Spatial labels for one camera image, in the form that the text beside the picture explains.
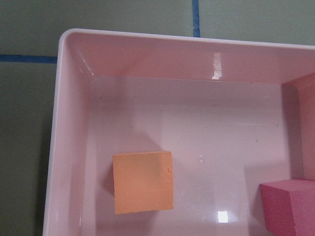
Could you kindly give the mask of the orange foam block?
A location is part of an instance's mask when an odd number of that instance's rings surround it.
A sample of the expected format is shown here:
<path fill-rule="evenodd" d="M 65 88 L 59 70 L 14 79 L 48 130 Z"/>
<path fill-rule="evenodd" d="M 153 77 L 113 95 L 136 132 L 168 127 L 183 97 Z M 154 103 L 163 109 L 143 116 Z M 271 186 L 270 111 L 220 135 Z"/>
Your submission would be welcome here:
<path fill-rule="evenodd" d="M 169 151 L 113 156 L 115 213 L 173 209 L 173 162 Z"/>

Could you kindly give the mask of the red foam block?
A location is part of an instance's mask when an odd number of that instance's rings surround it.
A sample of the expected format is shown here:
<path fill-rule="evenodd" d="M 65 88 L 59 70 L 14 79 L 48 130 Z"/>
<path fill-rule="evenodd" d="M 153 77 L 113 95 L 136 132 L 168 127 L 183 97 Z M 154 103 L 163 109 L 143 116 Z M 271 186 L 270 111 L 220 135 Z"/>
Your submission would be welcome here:
<path fill-rule="evenodd" d="M 259 185 L 265 225 L 276 236 L 315 234 L 315 182 L 290 179 Z"/>

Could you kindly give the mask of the pink plastic bin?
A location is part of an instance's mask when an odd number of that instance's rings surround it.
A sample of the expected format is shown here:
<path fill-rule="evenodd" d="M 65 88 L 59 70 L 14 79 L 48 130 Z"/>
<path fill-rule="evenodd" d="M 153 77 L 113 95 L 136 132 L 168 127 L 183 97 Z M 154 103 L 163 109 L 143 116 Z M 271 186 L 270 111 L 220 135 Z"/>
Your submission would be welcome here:
<path fill-rule="evenodd" d="M 112 157 L 172 153 L 174 205 L 114 213 Z M 70 29 L 45 236 L 269 236 L 260 185 L 315 178 L 315 49 Z"/>

